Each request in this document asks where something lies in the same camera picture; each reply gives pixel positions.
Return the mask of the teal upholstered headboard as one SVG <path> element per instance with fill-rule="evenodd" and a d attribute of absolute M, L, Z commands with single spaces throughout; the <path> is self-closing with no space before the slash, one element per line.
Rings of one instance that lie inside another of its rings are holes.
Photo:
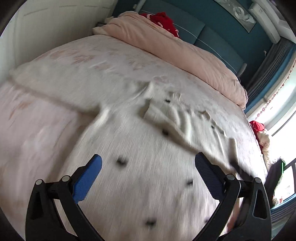
<path fill-rule="evenodd" d="M 173 20 L 179 37 L 213 53 L 234 73 L 245 64 L 240 76 L 247 86 L 272 43 L 256 23 L 250 32 L 215 1 L 145 1 L 140 13 L 164 12 Z"/>

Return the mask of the white wardrobe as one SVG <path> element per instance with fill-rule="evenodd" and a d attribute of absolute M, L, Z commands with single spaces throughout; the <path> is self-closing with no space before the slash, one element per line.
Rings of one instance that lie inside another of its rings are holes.
<path fill-rule="evenodd" d="M 26 1 L 1 34 L 1 81 L 41 54 L 91 35 L 116 1 Z"/>

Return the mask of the grey window curtain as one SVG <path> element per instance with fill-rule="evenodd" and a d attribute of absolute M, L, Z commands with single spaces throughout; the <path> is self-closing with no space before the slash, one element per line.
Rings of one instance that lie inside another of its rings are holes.
<path fill-rule="evenodd" d="M 295 43 L 286 38 L 281 38 L 277 44 L 272 45 L 262 64 L 245 87 L 248 101 L 252 101 L 262 92 L 264 87 L 266 87 L 280 69 L 288 54 L 294 49 Z"/>

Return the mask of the red garment on headboard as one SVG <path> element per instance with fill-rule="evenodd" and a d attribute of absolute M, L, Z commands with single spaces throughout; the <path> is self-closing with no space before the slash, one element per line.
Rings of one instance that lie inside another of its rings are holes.
<path fill-rule="evenodd" d="M 169 18 L 165 12 L 156 14 L 141 13 L 140 15 L 149 19 L 151 22 L 158 25 L 159 27 L 167 30 L 175 37 L 179 37 L 179 31 L 175 28 L 173 20 Z"/>

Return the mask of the pink floral bed blanket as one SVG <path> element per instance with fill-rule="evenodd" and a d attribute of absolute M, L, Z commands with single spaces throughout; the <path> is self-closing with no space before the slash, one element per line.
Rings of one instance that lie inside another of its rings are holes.
<path fill-rule="evenodd" d="M 236 141 L 239 165 L 265 179 L 243 109 L 191 73 L 121 40 L 95 35 L 19 66 L 1 86 L 1 208 L 21 235 L 34 182 L 66 175 L 65 161 L 100 111 L 132 101 L 148 85 L 210 114 Z"/>

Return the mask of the red cloth by window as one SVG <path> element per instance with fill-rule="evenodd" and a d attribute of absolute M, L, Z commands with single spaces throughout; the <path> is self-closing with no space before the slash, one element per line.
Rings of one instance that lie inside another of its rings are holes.
<path fill-rule="evenodd" d="M 249 123 L 250 123 L 250 126 L 251 126 L 254 134 L 255 134 L 255 137 L 256 137 L 256 140 L 257 140 L 257 142 L 259 144 L 259 147 L 262 150 L 263 146 L 260 144 L 257 134 L 259 132 L 262 132 L 263 130 L 265 130 L 265 126 L 264 126 L 264 124 L 259 123 L 259 122 L 255 121 L 255 120 L 252 120 Z"/>

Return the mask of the framed wall picture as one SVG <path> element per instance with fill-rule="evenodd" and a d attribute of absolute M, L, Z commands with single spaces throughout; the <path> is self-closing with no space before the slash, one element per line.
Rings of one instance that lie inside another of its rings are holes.
<path fill-rule="evenodd" d="M 233 0 L 215 0 L 227 12 L 229 12 L 250 33 L 256 24 L 252 15 L 240 4 Z"/>

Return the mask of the pink folded duvet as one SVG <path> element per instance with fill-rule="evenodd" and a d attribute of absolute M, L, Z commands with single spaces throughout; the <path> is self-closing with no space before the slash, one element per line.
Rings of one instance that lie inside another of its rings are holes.
<path fill-rule="evenodd" d="M 147 51 L 203 80 L 241 109 L 248 101 L 236 75 L 214 54 L 189 44 L 133 11 L 112 18 L 95 35 L 107 35 Z"/>

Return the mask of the white air conditioner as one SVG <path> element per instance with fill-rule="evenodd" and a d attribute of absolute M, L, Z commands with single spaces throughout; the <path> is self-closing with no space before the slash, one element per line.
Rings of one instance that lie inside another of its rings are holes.
<path fill-rule="evenodd" d="M 271 42 L 277 44 L 280 41 L 280 35 L 263 8 L 258 3 L 253 2 L 249 11 L 262 26 Z"/>

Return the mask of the cream cloth by window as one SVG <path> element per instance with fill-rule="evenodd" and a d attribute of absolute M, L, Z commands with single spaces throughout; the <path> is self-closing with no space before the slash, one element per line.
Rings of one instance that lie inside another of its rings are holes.
<path fill-rule="evenodd" d="M 261 147 L 261 152 L 263 154 L 263 159 L 266 164 L 267 169 L 270 168 L 272 162 L 269 157 L 269 146 L 270 146 L 270 135 L 267 130 L 259 131 L 257 133 L 259 145 Z"/>

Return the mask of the cream fuzzy knit sweater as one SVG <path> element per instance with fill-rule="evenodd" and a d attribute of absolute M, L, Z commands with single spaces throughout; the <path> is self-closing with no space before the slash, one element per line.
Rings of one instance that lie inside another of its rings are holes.
<path fill-rule="evenodd" d="M 62 173 L 102 157 L 81 208 L 105 240 L 192 240 L 218 204 L 195 167 L 197 153 L 235 173 L 234 138 L 207 112 L 148 85 L 132 101 L 100 111 Z"/>

